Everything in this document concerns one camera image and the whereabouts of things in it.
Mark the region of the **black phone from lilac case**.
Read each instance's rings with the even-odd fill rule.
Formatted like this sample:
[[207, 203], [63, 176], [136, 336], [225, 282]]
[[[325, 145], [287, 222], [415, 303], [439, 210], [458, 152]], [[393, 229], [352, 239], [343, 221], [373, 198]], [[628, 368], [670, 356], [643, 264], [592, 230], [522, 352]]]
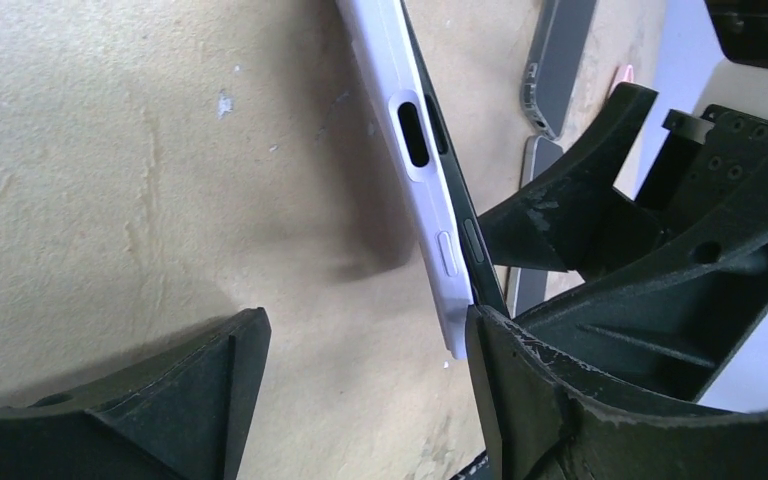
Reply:
[[434, 138], [433, 142], [438, 151], [442, 171], [452, 201], [459, 236], [459, 246], [463, 253], [472, 284], [473, 303], [493, 307], [499, 313], [508, 315], [509, 309], [506, 299], [488, 253], [479, 226], [478, 215], [463, 177], [454, 144], [404, 1], [401, 1], [401, 8], [405, 17], [406, 28], [429, 112]]

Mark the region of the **pink phone case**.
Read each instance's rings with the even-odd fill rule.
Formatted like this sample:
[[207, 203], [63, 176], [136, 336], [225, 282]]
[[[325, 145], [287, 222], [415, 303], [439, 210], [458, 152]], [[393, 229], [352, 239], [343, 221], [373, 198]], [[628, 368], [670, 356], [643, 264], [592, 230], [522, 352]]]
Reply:
[[621, 83], [634, 83], [634, 82], [635, 82], [634, 66], [631, 64], [620, 65], [615, 71], [612, 84], [608, 91], [608, 96], [611, 96]]

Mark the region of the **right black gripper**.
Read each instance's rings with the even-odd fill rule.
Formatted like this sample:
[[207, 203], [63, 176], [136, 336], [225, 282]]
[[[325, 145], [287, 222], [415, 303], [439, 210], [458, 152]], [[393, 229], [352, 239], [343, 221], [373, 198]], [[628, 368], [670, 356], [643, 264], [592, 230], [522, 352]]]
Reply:
[[[578, 269], [657, 96], [621, 83], [556, 162], [479, 216], [495, 265]], [[672, 109], [662, 127], [635, 203], [684, 232], [517, 323], [612, 377], [695, 401], [768, 313], [768, 120], [711, 104]]]

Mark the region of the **black phone on table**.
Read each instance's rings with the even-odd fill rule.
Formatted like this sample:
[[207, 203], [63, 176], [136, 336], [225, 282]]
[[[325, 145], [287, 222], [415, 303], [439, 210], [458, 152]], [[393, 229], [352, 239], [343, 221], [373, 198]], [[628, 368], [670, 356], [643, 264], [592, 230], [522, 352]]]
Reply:
[[519, 99], [526, 118], [550, 140], [562, 134], [597, 4], [596, 0], [542, 4]]

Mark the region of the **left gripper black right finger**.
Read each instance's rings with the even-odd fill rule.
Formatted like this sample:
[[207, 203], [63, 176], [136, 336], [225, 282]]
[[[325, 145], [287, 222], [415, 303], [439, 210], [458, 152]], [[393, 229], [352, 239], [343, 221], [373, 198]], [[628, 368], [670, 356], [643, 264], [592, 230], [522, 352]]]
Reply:
[[768, 479], [768, 411], [637, 387], [490, 307], [469, 309], [466, 345], [496, 479]]

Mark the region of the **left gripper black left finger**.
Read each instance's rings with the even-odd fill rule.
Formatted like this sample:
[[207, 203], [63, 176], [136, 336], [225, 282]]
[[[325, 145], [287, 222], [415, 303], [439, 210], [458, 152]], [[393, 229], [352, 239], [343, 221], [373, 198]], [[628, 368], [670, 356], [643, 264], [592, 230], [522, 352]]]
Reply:
[[173, 348], [0, 408], [0, 479], [233, 479], [271, 337], [246, 309]]

